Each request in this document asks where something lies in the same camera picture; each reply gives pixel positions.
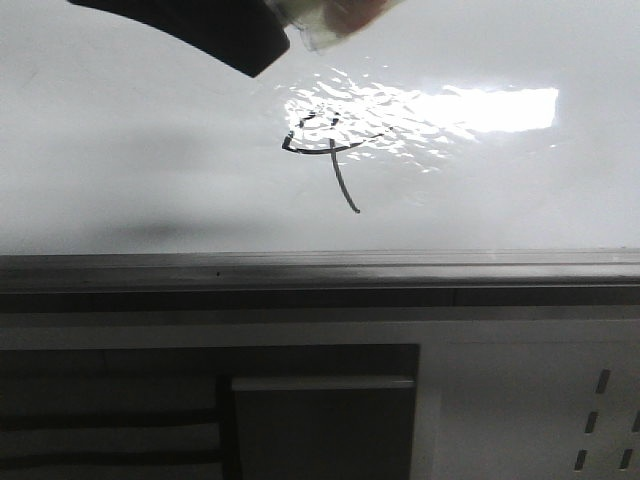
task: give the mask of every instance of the white surface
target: white surface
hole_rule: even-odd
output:
[[[252,80],[0,0],[0,254],[638,247],[638,25],[636,0],[407,0],[323,55],[289,32]],[[361,215],[280,148],[319,102],[385,133],[340,155]]]

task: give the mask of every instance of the black marker line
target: black marker line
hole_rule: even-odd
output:
[[[329,139],[329,146],[331,147],[331,163],[333,163],[333,171],[336,172],[336,178],[338,179],[340,190],[342,190],[342,194],[351,207],[351,210],[356,213],[360,213],[360,209],[356,207],[355,203],[353,203],[353,199],[351,198],[351,195],[349,195],[347,186],[344,184],[344,179],[342,178],[342,173],[340,172],[340,165],[338,165],[338,155],[335,149],[336,141],[333,138]]]

